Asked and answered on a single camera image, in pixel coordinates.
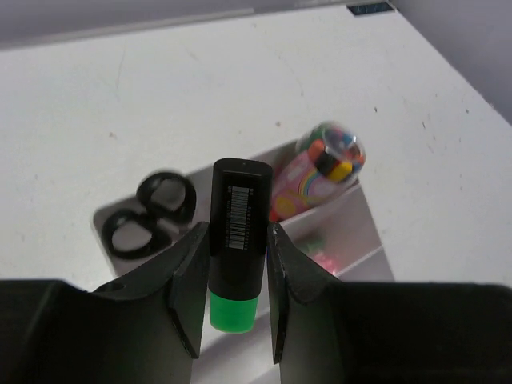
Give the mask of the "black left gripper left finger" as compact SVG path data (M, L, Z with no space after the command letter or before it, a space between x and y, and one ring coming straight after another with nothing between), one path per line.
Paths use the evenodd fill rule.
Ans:
M200 222L92 292L60 280L2 281L2 382L190 382L209 260L209 226Z

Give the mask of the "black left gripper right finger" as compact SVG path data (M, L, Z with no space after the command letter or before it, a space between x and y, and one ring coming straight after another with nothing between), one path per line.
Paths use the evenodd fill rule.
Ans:
M283 383L508 383L511 290L343 282L270 224L274 363Z

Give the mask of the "black handled scissors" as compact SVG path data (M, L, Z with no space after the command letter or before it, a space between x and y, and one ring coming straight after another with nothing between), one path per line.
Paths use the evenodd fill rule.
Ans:
M183 200L174 210L153 200L154 194L164 182L176 182L183 189ZM159 223L164 221L180 229L185 228L192 222L197 205L197 193L191 180L168 170L153 173L142 180L135 199L143 208L142 212L120 208L104 221L99 231L101 242L109 254L124 260L148 257L170 246L172 237ZM129 223L144 229L150 238L140 246L122 250L114 244L114 236Z

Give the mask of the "black green highlighter marker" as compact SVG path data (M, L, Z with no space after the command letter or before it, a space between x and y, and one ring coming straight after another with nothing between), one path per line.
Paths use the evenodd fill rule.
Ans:
M213 165L210 200L210 324L243 334L254 326L267 248L273 169L223 158Z

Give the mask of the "marker tube with pink cap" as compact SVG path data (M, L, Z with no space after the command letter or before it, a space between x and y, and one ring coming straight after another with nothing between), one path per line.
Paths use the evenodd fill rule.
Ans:
M280 222L320 206L354 184L366 162L359 136L340 122L306 132L274 179L270 220Z

